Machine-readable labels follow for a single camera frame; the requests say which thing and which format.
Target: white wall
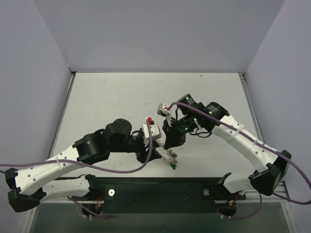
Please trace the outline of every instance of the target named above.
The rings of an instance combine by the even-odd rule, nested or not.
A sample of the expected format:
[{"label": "white wall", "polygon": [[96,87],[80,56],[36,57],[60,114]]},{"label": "white wall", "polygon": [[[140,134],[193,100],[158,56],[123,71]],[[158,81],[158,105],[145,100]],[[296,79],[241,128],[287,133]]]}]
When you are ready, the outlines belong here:
[{"label": "white wall", "polygon": [[[70,77],[33,1],[1,1],[0,163],[48,157]],[[24,214],[8,204],[9,188],[0,178],[0,231],[17,233]]]},{"label": "white wall", "polygon": [[[311,1],[286,0],[246,72],[263,137],[287,149],[311,178]],[[291,198],[309,200],[310,189],[290,168]],[[310,232],[310,206],[292,204],[299,232]]]},{"label": "white wall", "polygon": [[246,71],[284,0],[34,0],[74,71]]}]

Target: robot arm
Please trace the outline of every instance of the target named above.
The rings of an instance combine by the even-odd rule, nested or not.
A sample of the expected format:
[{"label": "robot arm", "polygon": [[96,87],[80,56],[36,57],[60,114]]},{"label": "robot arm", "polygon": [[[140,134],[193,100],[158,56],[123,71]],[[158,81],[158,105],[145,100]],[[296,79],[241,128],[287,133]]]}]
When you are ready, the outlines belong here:
[{"label": "robot arm", "polygon": [[[159,127],[150,118],[148,120],[152,131],[151,140],[159,139],[161,137]],[[11,188],[8,193],[9,203],[16,212],[22,212],[48,199],[85,195],[98,197],[103,189],[98,185],[95,176],[86,175],[70,180],[55,179],[84,167],[77,162],[92,165],[107,160],[110,152],[135,152],[137,160],[144,163],[148,154],[145,145],[150,140],[147,124],[142,125],[136,136],[131,134],[131,130],[132,126],[127,120],[117,119],[105,129],[87,134],[63,152],[45,161],[56,162],[43,162],[45,164],[21,170],[15,168],[7,170],[5,178]],[[153,143],[149,161],[161,158],[155,150],[157,147],[159,144]]]},{"label": "robot arm", "polygon": [[[180,120],[176,120],[170,116],[168,105],[160,104],[158,107],[157,113],[167,117],[162,128],[166,134],[166,149],[183,145],[186,141],[187,133],[197,128],[205,128],[208,132],[212,132],[214,135],[219,136],[233,146],[248,159],[255,168],[254,172],[227,173],[220,180],[220,183],[222,183],[230,193],[255,189],[264,195],[272,195],[276,186],[287,171],[288,163],[285,160],[256,145],[256,142],[262,145],[264,145],[264,143],[248,132],[244,126],[239,124],[221,105],[211,102],[207,106],[204,106],[201,102],[196,103],[190,94],[183,96],[178,103],[181,103],[179,108],[183,115],[185,115]],[[238,130],[233,131],[227,126],[217,124],[192,111],[187,108],[187,106],[196,108]],[[250,136],[255,142],[251,142],[239,134],[240,131]],[[291,159],[291,155],[287,151],[284,150],[281,154]]]}]

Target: purple cable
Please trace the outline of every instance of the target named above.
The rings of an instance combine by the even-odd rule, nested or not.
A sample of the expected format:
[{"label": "purple cable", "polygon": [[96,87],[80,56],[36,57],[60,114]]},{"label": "purple cable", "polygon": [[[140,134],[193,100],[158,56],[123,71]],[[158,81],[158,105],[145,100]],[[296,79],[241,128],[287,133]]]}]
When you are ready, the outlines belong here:
[{"label": "purple cable", "polygon": [[[189,108],[189,109],[193,110],[194,112],[197,112],[197,113],[199,113],[199,114],[205,116],[206,118],[215,121],[215,122],[218,123],[218,124],[225,125],[225,126],[227,126],[228,128],[230,128],[230,129],[232,129],[232,130],[234,130],[234,131],[238,130],[238,129],[236,129],[236,128],[233,127],[233,126],[228,125],[228,124],[226,124],[226,123],[224,123],[224,122],[222,122],[222,121],[220,121],[220,120],[218,120],[218,119],[215,119],[214,117],[212,117],[212,116],[210,116],[210,115],[208,115],[208,114],[206,114],[206,113],[204,113],[204,112],[202,112],[202,111],[200,111],[200,110],[198,110],[198,109],[196,109],[196,108],[194,108],[194,107],[191,107],[191,106],[189,106],[189,105],[186,105],[186,104],[184,104],[184,103],[174,102],[174,103],[172,103],[172,104],[169,106],[168,110],[170,110],[170,108],[171,108],[173,105],[175,105],[175,104],[176,104],[176,105],[183,106],[183,107],[186,107],[186,108]],[[244,132],[239,131],[239,134],[243,135],[244,137],[246,137],[246,138],[247,138],[248,140],[250,140],[251,142],[255,142],[253,138],[251,138],[250,136],[248,136],[248,135],[245,134]],[[307,182],[307,184],[308,184],[308,186],[309,186],[309,188],[310,188],[310,190],[311,190],[311,181],[308,179],[307,175],[301,170],[301,168],[300,168],[297,164],[295,164],[292,160],[288,159],[287,157],[285,157],[285,156],[282,155],[281,153],[279,153],[279,152],[277,152],[277,151],[274,151],[274,150],[272,150],[272,149],[270,149],[270,148],[268,148],[268,147],[265,147],[264,145],[260,144],[259,142],[256,142],[256,145],[259,146],[259,147],[261,147],[261,148],[263,148],[263,149],[265,149],[265,150],[267,150],[267,151],[269,151],[269,152],[271,152],[271,153],[273,153],[273,154],[275,154],[275,155],[277,155],[278,157],[284,159],[286,162],[288,162],[289,164],[291,164],[291,165],[300,173],[300,175],[303,177],[303,179]],[[277,196],[277,197],[279,197],[279,198],[282,198],[282,199],[284,199],[284,200],[293,202],[293,203],[295,203],[295,204],[299,204],[299,205],[309,205],[309,204],[311,204],[311,200],[303,202],[303,201],[293,200],[293,199],[290,199],[290,198],[288,198],[288,197],[281,196],[281,195],[276,194],[276,193],[273,193],[273,195],[275,195],[275,196]]]},{"label": "purple cable", "polygon": [[258,208],[257,208],[257,210],[255,212],[253,212],[253,213],[251,213],[249,215],[246,215],[246,216],[242,216],[242,217],[228,217],[228,216],[225,216],[225,215],[223,215],[223,216],[225,218],[230,219],[230,220],[244,220],[244,219],[247,219],[249,217],[255,216],[256,214],[258,214],[260,212],[261,207],[262,207],[262,196],[261,196],[261,193],[259,193],[259,198],[260,198],[259,206],[258,206]]},{"label": "purple cable", "polygon": [[80,204],[79,202],[77,202],[75,199],[71,198],[71,197],[67,197],[70,201],[76,203],[78,206],[80,206],[81,208],[85,209],[86,211],[88,211],[90,214],[92,214],[93,216],[95,217],[99,217],[99,218],[102,218],[102,219],[106,219],[106,220],[109,220],[110,217],[107,216],[107,215],[98,215],[97,213],[87,209],[85,206],[83,206],[82,204]]},{"label": "purple cable", "polygon": [[[150,124],[148,122],[148,120],[146,120],[147,126],[148,126],[148,134],[149,137],[151,137],[151,129],[150,129]],[[71,164],[78,164],[81,166],[86,166],[89,168],[93,168],[99,171],[106,171],[106,172],[112,172],[112,173],[119,173],[119,174],[126,174],[126,173],[134,173],[137,172],[139,170],[142,170],[147,163],[149,162],[150,158],[151,158],[151,154],[152,154],[152,140],[150,140],[149,142],[149,151],[148,151],[148,156],[146,161],[143,163],[143,165],[141,165],[138,168],[135,168],[133,170],[129,170],[129,171],[118,171],[118,170],[112,170],[112,169],[107,169],[107,168],[102,168],[99,166],[94,166],[94,165],[90,165],[90,164],[85,164],[82,162],[78,162],[78,161],[74,161],[74,160],[69,160],[69,159],[59,159],[58,162],[65,162],[65,163],[71,163]],[[43,161],[43,162],[36,162],[36,163],[29,163],[29,164],[0,164],[0,166],[9,166],[9,167],[24,167],[24,166],[36,166],[36,165],[42,165],[42,164],[54,164],[57,163],[56,160],[48,160],[48,161]]]}]

